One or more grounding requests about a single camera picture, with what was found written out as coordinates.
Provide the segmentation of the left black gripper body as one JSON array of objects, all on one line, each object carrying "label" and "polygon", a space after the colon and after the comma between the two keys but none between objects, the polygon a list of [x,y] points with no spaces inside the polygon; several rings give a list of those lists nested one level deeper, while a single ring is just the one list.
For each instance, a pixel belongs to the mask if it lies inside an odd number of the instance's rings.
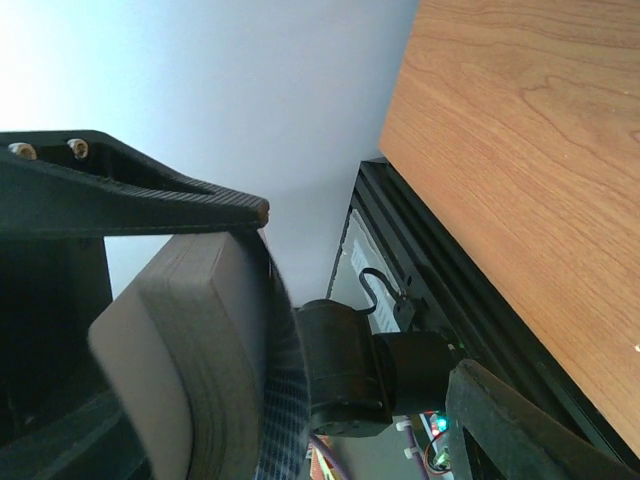
[{"label": "left black gripper body", "polygon": [[149,478],[88,346],[111,301],[102,240],[2,241],[2,478]]}]

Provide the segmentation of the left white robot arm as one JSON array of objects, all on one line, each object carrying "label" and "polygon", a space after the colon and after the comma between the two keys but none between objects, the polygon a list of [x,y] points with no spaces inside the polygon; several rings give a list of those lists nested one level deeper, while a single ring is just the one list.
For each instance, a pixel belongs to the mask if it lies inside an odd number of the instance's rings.
[{"label": "left white robot arm", "polygon": [[443,341],[295,308],[266,200],[92,130],[1,137],[1,475],[292,479],[443,405]]}]

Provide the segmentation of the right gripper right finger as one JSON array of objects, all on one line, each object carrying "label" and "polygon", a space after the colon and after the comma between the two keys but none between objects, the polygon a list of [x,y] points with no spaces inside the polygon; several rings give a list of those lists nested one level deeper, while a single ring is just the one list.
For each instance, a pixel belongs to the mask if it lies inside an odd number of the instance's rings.
[{"label": "right gripper right finger", "polygon": [[637,479],[479,363],[450,373],[447,431],[456,479]]}]

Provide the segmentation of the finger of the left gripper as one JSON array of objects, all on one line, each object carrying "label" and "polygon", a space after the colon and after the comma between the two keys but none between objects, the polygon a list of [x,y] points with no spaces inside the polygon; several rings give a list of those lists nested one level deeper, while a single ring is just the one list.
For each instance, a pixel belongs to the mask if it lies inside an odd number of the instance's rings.
[{"label": "finger of the left gripper", "polygon": [[1,135],[1,237],[102,238],[254,231],[259,196],[181,174],[96,130]]}]

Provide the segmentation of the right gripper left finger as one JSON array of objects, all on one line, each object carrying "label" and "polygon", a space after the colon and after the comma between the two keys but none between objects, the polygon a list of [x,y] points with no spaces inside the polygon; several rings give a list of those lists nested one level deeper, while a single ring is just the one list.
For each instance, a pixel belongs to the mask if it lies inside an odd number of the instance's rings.
[{"label": "right gripper left finger", "polygon": [[310,437],[310,385],[296,311],[267,244],[258,231],[233,234],[254,267],[265,314],[257,335],[264,348],[263,409],[258,432],[234,442],[231,479],[295,479]]}]

